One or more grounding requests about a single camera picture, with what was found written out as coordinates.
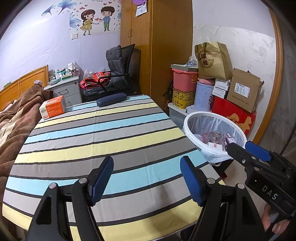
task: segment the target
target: finger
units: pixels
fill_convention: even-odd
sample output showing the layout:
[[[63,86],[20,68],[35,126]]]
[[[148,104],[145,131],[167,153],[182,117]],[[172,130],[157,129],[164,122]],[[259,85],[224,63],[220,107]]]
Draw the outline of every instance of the finger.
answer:
[[[274,225],[274,227],[272,228],[272,231],[275,234],[282,234],[286,230],[289,223],[290,223],[290,220],[288,219],[282,220]]]
[[[267,230],[270,226],[270,220],[269,220],[269,214],[268,213],[264,213],[261,217],[262,220],[262,224],[264,227],[264,230]]]
[[[271,206],[266,203],[264,206],[264,213],[261,217],[262,224],[265,230],[267,230],[270,226],[270,220],[269,220],[270,211],[271,211]]]
[[[267,213],[269,215],[270,212],[271,212],[271,206],[268,203],[266,203],[264,206],[264,213]]]

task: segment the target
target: paper gift bag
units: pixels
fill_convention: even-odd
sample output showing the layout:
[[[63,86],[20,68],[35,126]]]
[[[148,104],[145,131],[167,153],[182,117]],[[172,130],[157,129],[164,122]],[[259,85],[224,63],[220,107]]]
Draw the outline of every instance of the paper gift bag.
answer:
[[[195,46],[195,56],[198,59],[199,78],[230,80],[232,64],[225,44],[205,42]]]

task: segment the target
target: cartoon girl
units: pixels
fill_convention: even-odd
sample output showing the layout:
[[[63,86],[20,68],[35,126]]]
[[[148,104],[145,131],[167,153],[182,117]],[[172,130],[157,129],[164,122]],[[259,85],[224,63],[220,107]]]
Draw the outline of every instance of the cartoon girl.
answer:
[[[96,11],[93,10],[93,9],[88,9],[88,10],[85,10],[82,14],[81,14],[81,19],[83,19],[83,25],[80,27],[81,30],[84,30],[84,36],[86,34],[86,31],[88,30],[89,31],[89,35],[91,34],[91,25],[92,24],[96,24],[97,23],[93,23],[93,18],[94,18],[94,15],[96,14]]]

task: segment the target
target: cartoon boy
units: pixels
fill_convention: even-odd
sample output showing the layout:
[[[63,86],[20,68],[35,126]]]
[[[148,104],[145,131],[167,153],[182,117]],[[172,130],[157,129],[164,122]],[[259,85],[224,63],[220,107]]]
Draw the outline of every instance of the cartoon boy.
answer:
[[[109,31],[109,25],[111,21],[110,16],[112,16],[113,13],[115,13],[115,9],[111,6],[106,6],[101,9],[101,14],[104,16],[104,18],[100,22],[104,21],[104,32]]]

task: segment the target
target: red box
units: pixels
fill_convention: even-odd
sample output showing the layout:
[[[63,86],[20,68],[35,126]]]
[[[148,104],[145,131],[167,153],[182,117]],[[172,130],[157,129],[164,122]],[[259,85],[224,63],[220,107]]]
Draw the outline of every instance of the red box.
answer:
[[[246,136],[249,134],[256,118],[256,112],[249,113],[236,104],[217,96],[214,101],[212,112],[233,121],[240,129],[242,129]]]

